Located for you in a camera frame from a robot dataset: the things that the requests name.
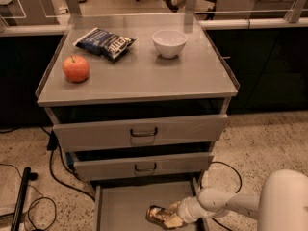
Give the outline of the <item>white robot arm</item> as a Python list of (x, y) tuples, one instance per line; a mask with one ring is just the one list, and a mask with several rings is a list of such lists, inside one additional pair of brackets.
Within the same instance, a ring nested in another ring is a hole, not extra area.
[(269, 176), (259, 195), (203, 188), (196, 197), (181, 200), (164, 226), (180, 227), (226, 210), (256, 219), (257, 231), (308, 231), (308, 177), (278, 170)]

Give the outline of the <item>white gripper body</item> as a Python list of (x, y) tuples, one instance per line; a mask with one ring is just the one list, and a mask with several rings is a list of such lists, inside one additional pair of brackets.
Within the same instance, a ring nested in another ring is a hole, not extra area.
[(202, 217), (202, 208), (196, 197), (187, 197), (180, 201), (177, 214), (184, 222), (193, 223)]

